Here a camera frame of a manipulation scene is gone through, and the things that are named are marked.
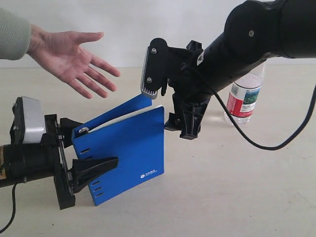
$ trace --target white wall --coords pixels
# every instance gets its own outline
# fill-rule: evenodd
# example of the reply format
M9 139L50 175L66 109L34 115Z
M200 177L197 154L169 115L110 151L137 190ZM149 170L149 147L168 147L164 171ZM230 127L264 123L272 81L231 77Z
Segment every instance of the white wall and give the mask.
M170 46L190 40L208 46L222 33L230 11L243 0L1 0L1 7L47 31L104 31L84 47L116 67L142 67L145 50L156 37ZM273 59L270 63L315 63ZM37 67L29 57L1 61L0 67Z

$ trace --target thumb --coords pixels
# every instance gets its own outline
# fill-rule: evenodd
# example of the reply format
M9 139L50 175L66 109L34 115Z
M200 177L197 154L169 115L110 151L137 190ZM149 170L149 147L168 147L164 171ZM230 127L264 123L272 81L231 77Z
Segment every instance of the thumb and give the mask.
M86 43L86 42L94 42L100 40L104 33L103 32L97 32L97 33L89 33L89 32L76 32L75 33L75 42L78 44Z

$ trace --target finger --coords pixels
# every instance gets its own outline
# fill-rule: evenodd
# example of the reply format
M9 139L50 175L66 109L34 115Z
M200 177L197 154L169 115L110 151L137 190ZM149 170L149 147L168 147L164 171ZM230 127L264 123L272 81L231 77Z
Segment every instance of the finger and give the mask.
M75 39L74 41L78 44L86 43L86 42L94 42L100 40L104 33L103 32L97 32L97 33L91 33L91 32L75 32Z
M116 91L117 87L114 83L112 83L109 79L107 79L104 75L99 73L97 70L89 67L88 70L85 72L89 77L100 83L101 85L105 86L110 91Z
M70 87L72 87L76 92L78 92L80 95L87 99L91 99L92 95L85 90L76 80L72 80L71 82L68 83Z
M86 87L97 93L99 96L103 98L107 98L108 94L105 90L103 90L101 87L99 87L94 81L92 81L90 78L88 78L85 75L81 75L77 77L79 81L81 81Z
M110 73L111 75L115 77L120 76L120 72L117 68L113 67L112 65L102 60L101 58L98 58L97 56L93 56L91 64Z

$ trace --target blue book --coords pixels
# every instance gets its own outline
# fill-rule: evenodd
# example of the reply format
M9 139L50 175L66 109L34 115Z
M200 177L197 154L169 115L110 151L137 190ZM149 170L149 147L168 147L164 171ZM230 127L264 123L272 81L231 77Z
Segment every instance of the blue book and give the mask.
M78 136L82 127L90 132ZM139 95L73 131L78 159L117 157L117 168L88 186L95 205L164 173L164 107Z

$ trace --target bottle label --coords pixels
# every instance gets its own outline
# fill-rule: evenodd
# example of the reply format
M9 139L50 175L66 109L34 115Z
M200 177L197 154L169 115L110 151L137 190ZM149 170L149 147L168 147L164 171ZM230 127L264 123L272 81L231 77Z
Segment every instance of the bottle label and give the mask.
M227 109L231 115L246 118L252 115L261 87L249 89L236 83L229 94Z
M0 167L4 163L3 146L0 146ZM5 168L0 172L0 180L6 179Z

